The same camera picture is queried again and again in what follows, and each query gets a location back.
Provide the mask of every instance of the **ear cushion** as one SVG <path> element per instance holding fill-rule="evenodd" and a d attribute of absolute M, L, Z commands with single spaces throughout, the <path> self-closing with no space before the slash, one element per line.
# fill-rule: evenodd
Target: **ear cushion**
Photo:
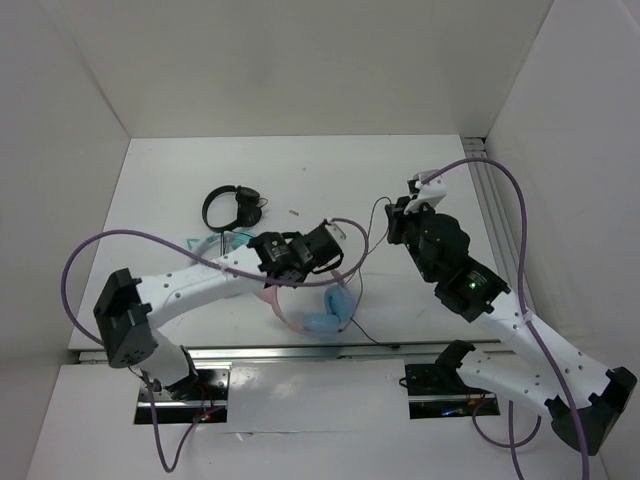
<path fill-rule="evenodd" d="M 340 323 L 346 322 L 355 312 L 353 296 L 345 287 L 334 285 L 324 292 L 324 307 L 327 314 L 335 315 Z"/>
<path fill-rule="evenodd" d="M 349 291 L 334 285 L 324 292 L 323 313 L 309 313 L 304 317 L 304 328 L 317 333 L 337 333 L 343 323 L 349 320 L 355 312 L 355 302 Z"/>
<path fill-rule="evenodd" d="M 262 218 L 262 209 L 256 206 L 238 206 L 238 224 L 241 227 L 253 227 Z"/>

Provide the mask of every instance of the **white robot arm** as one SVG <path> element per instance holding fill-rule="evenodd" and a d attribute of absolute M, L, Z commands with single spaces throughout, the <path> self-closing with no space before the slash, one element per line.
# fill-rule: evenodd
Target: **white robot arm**
<path fill-rule="evenodd" d="M 443 180 L 425 185 L 418 175 L 408 183 L 411 195 L 385 207 L 388 242 L 406 247 L 423 280 L 436 283 L 435 294 L 447 308 L 491 332 L 531 370 L 503 365 L 462 341 L 447 347 L 436 363 L 469 387 L 492 391 L 550 419 L 555 433 L 577 450 L 567 399 L 527 328 L 526 322 L 532 322 L 564 372 L 589 454 L 595 455 L 624 411 L 636 385 L 635 376 L 624 367 L 609 369 L 588 357 L 532 312 L 525 318 L 507 283 L 469 256 L 470 239 L 458 221 L 434 210 L 446 195 Z M 128 269 L 114 272 L 94 309 L 109 364 L 114 368 L 136 365 L 175 398 L 188 394 L 198 381 L 191 357 L 158 328 L 201 305 L 258 292 L 269 286 L 270 279 L 301 282 L 310 273 L 335 268 L 342 259 L 340 243 L 345 238 L 335 224 L 324 222 L 306 235 L 263 233 L 215 260 L 220 270 L 194 265 L 137 279 Z M 251 278 L 236 275 L 234 270 L 249 273 Z"/>
<path fill-rule="evenodd" d="M 523 313 L 509 285 L 469 256 L 470 238 L 458 221 L 434 210 L 446 188 L 441 177 L 424 183 L 432 173 L 416 175 L 408 182 L 411 195 L 385 207 L 387 240 L 406 247 L 423 280 L 436 283 L 436 297 L 447 308 L 508 345 L 531 370 L 508 367 L 462 341 L 452 343 L 436 363 L 455 372 L 467 386 L 492 391 L 550 419 L 554 432 L 579 450 L 568 400 L 529 328 L 533 326 L 572 392 L 588 453 L 595 455 L 624 411 L 636 377 L 624 367 L 609 369 L 576 349 L 533 312 Z"/>
<path fill-rule="evenodd" d="M 309 274 L 337 268 L 345 239 L 335 223 L 325 221 L 306 235 L 262 233 L 215 259 L 219 269 L 197 264 L 140 278 L 126 268 L 113 272 L 93 310 L 109 365 L 135 365 L 174 398 L 182 398 L 194 388 L 198 374 L 187 350 L 171 343 L 160 327 L 216 300 L 259 292 L 272 279 L 303 282 Z"/>

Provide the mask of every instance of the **black mount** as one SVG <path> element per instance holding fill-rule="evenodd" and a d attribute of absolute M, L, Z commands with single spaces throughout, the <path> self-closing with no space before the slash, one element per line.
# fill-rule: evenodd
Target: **black mount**
<path fill-rule="evenodd" d="M 113 272 L 93 309 L 112 368 L 127 368 L 140 363 L 157 346 L 147 319 L 151 306 L 140 301 L 136 288 L 138 283 L 128 268 Z"/>
<path fill-rule="evenodd" d="M 578 409 L 580 422 L 587 440 L 587 451 L 593 456 L 609 436 L 609 432 L 627 406 L 637 379 L 626 368 L 619 367 L 607 372 L 609 385 L 602 395 L 593 393 L 589 397 L 591 405 Z M 556 397 L 545 402 L 551 414 L 551 428 L 564 443 L 580 451 L 578 434 L 569 407 Z"/>
<path fill-rule="evenodd" d="M 303 282 L 310 273 L 328 272 L 342 264 L 342 249 L 326 225 L 324 222 L 306 235 L 261 233 L 252 238 L 247 247 L 257 252 L 262 260 L 259 268 L 267 272 L 268 278 Z"/>
<path fill-rule="evenodd" d="M 458 221 L 423 204 L 405 215 L 411 197 L 400 197 L 386 205 L 389 222 L 387 241 L 404 244 L 423 280 L 437 283 L 435 295 L 445 307 L 473 322 L 491 313 L 491 303 L 500 293 L 509 293 L 507 283 L 488 267 L 469 256 L 471 242 Z"/>

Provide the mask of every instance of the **purple cable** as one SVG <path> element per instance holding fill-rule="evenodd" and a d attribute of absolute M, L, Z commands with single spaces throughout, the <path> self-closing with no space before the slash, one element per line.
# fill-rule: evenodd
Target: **purple cable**
<path fill-rule="evenodd" d="M 526 444 L 528 444 L 531 440 L 534 439 L 534 437 L 538 434 L 538 431 L 540 430 L 540 426 L 542 425 L 542 417 L 538 416 L 538 420 L 536 421 L 536 426 L 533 427 L 533 431 L 529 434 L 529 436 L 527 438 L 525 438 L 524 440 L 514 443 L 513 445 L 509 444 L 509 443 L 500 443 L 496 440 L 494 440 L 493 438 L 489 437 L 489 435 L 487 435 L 486 433 L 484 433 L 481 429 L 480 429 L 480 425 L 478 425 L 478 413 L 480 412 L 480 409 L 489 404 L 490 402 L 493 402 L 492 399 L 489 400 L 485 400 L 482 403 L 479 403 L 476 408 L 473 409 L 473 414 L 471 415 L 471 421 L 473 422 L 473 426 L 476 428 L 477 432 L 480 434 L 480 436 L 486 440 L 488 443 L 490 443 L 491 445 L 498 447 L 498 448 L 519 448 L 519 447 L 524 447 Z"/>
<path fill-rule="evenodd" d="M 518 256 L 518 292 L 517 293 L 518 293 L 518 303 L 520 304 L 520 310 L 524 315 L 528 311 L 527 303 L 524 298 L 524 260 L 525 260 L 525 255 L 527 251 L 528 221 L 527 221 L 527 209 L 525 206 L 524 195 L 522 193 L 522 189 L 520 188 L 520 185 L 518 184 L 518 181 L 513 176 L 513 174 L 504 165 L 502 165 L 501 163 L 495 160 L 492 160 L 490 158 L 473 157 L 473 158 L 465 158 L 463 160 L 458 160 L 456 162 L 453 162 L 447 165 L 444 168 L 441 168 L 437 172 L 425 178 L 422 181 L 422 183 L 427 184 L 432 180 L 434 180 L 436 177 L 439 177 L 440 175 L 448 172 L 449 170 L 459 167 L 460 165 L 465 165 L 469 163 L 485 163 L 487 165 L 496 167 L 498 170 L 504 173 L 507 176 L 507 178 L 511 181 L 511 184 L 513 185 L 513 188 L 516 191 L 516 195 L 518 196 L 518 202 L 520 204 L 520 217 L 522 221 L 522 238 L 520 240 L 520 254 Z M 578 413 L 578 407 L 573 398 L 573 395 L 571 394 L 571 389 L 569 388 L 569 384 L 567 383 L 564 376 L 562 375 L 562 372 L 560 371 L 558 364 L 553 358 L 553 355 L 549 351 L 549 348 L 547 348 L 546 344 L 544 343 L 544 340 L 542 340 L 542 337 L 540 337 L 540 334 L 536 330 L 531 320 L 527 320 L 525 324 L 527 325 L 527 327 L 529 327 L 529 330 L 531 330 L 531 334 L 535 338 L 536 342 L 540 346 L 540 349 L 542 350 L 542 353 L 544 354 L 547 361 L 551 365 L 553 372 L 558 378 L 558 382 L 560 383 L 562 392 L 567 398 L 567 402 L 569 403 L 569 410 L 571 411 L 571 418 L 573 419 L 573 423 L 576 427 L 578 444 L 580 445 L 580 456 L 582 458 L 582 480 L 589 480 L 589 454 L 587 450 L 587 439 L 584 434 L 584 427 L 582 426 L 582 421 L 580 420 L 580 414 Z M 513 435 L 511 434 L 511 432 L 513 431 L 513 412 L 511 410 L 509 415 L 509 430 L 510 430 L 509 448 L 511 449 L 511 457 L 513 459 L 514 467 L 516 468 L 516 473 L 518 474 L 518 477 L 522 479 L 522 472 L 520 471 L 520 466 L 518 464 L 517 455 L 514 447 Z"/>
<path fill-rule="evenodd" d="M 147 385 L 147 392 L 149 393 L 149 403 L 151 404 L 151 422 L 153 423 L 153 436 L 156 439 L 156 449 L 158 450 L 158 457 L 160 458 L 160 463 L 162 464 L 162 468 L 164 468 L 164 471 L 167 473 L 173 473 L 173 471 L 178 466 L 178 460 L 180 460 L 180 452 L 182 452 L 184 442 L 187 440 L 187 437 L 193 431 L 193 429 L 198 426 L 198 419 L 201 416 L 210 415 L 213 412 L 217 412 L 224 407 L 213 407 L 205 411 L 202 415 L 196 415 L 196 417 L 193 419 L 193 423 L 189 425 L 189 428 L 187 428 L 187 430 L 182 435 L 180 443 L 178 443 L 176 456 L 173 459 L 173 465 L 169 466 L 169 464 L 167 464 L 167 459 L 164 457 L 164 450 L 162 449 L 162 441 L 160 440 L 160 427 L 158 426 L 158 412 L 156 409 L 156 401 L 153 397 L 153 387 L 151 386 L 151 382 L 149 381 L 149 375 L 147 374 L 147 372 L 142 372 L 142 380 Z"/>
<path fill-rule="evenodd" d="M 294 282 L 291 280 L 269 279 L 269 283 L 271 285 L 280 285 L 284 287 L 323 287 L 325 285 L 331 285 L 334 283 L 341 282 L 345 278 L 347 278 L 349 275 L 358 271 L 358 269 L 362 266 L 365 259 L 367 258 L 367 252 L 369 251 L 369 236 L 367 235 L 366 230 L 359 223 L 354 222 L 353 220 L 349 220 L 348 218 L 333 218 L 332 221 L 352 225 L 353 227 L 357 228 L 362 234 L 362 238 L 364 240 L 364 250 L 358 262 L 352 268 L 347 270 L 345 273 L 339 274 L 336 277 L 332 277 L 328 280 L 301 283 L 301 282 Z M 84 326 L 82 326 L 82 324 L 80 324 L 76 316 L 73 314 L 73 311 L 71 310 L 71 306 L 69 305 L 69 298 L 67 295 L 67 279 L 69 277 L 69 271 L 71 270 L 71 266 L 73 265 L 74 260 L 82 250 L 84 250 L 87 246 L 89 246 L 93 242 L 96 242 L 101 238 L 110 237 L 112 235 L 131 235 L 134 237 L 145 238 L 147 240 L 151 240 L 152 242 L 159 243 L 160 245 L 164 245 L 165 247 L 170 248 L 171 250 L 174 250 L 178 253 L 181 253 L 182 255 L 189 257 L 198 263 L 206 265 L 207 267 L 215 268 L 216 270 L 221 270 L 220 265 L 218 265 L 217 263 L 210 262 L 209 260 L 206 260 L 196 255 L 195 253 L 190 252 L 189 250 L 185 250 L 184 248 L 174 243 L 171 243 L 168 240 L 157 237 L 156 235 L 151 235 L 150 233 L 140 232 L 138 230 L 124 230 L 124 229 L 108 230 L 106 232 L 98 233 L 96 235 L 93 235 L 92 237 L 87 238 L 84 242 L 78 245 L 73 252 L 71 252 L 71 255 L 69 255 L 69 258 L 65 263 L 64 268 L 62 269 L 62 276 L 60 278 L 60 297 L 62 298 L 62 306 L 64 308 L 64 311 L 67 314 L 67 317 L 69 317 L 69 320 L 71 320 L 71 323 L 73 323 L 73 325 L 78 330 L 80 330 L 82 334 L 84 334 L 86 337 L 96 342 L 98 345 L 104 345 L 104 343 L 98 337 L 96 337 L 91 332 L 89 332 Z M 238 275 L 241 277 L 251 278 L 252 280 L 259 280 L 259 281 L 265 280 L 265 278 L 260 275 L 254 275 L 252 273 L 243 272 L 241 270 L 236 270 L 235 268 L 225 268 L 225 272 L 229 272 L 231 274 Z"/>

